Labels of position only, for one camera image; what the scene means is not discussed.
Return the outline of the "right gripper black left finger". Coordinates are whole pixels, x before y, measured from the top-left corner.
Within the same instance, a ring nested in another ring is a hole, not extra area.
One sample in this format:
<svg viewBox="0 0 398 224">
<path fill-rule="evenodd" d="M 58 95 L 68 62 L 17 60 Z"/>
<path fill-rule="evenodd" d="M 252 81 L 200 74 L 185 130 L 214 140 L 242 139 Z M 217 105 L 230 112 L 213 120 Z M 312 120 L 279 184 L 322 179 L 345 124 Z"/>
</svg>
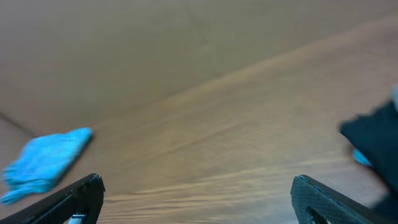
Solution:
<svg viewBox="0 0 398 224">
<path fill-rule="evenodd" d="M 90 174 L 31 206 L 1 220 L 1 224 L 96 224 L 105 187 L 98 174 Z"/>
</svg>

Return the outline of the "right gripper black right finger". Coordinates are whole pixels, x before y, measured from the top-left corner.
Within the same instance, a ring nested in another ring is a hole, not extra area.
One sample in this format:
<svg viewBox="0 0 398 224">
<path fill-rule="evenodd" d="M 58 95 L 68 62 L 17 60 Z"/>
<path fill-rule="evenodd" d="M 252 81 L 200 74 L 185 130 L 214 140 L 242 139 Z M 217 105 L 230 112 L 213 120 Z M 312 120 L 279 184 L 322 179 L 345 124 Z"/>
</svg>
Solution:
<svg viewBox="0 0 398 224">
<path fill-rule="evenodd" d="M 294 177 L 290 195 L 299 224 L 395 222 L 395 198 L 391 195 L 368 208 L 307 175 Z"/>
</svg>

